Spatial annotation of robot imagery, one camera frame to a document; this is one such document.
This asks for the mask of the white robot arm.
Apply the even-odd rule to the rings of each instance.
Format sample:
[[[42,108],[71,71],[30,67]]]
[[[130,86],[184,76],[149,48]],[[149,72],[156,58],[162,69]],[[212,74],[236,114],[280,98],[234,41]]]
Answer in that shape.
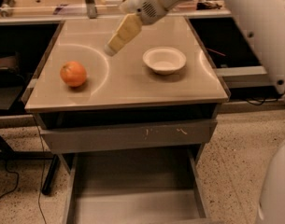
[[[126,0],[121,4],[125,17],[105,44],[105,53],[117,54],[144,25],[186,1],[190,0]],[[223,1],[285,102],[285,0]],[[269,163],[255,224],[285,224],[285,140]]]

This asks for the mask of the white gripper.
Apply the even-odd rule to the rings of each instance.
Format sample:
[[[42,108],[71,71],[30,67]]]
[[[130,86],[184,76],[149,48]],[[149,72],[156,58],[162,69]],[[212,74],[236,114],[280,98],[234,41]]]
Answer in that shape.
[[[109,56],[114,56],[132,41],[141,32],[142,24],[151,25],[167,14],[160,0],[127,0],[120,4],[120,11],[127,15],[104,46]]]

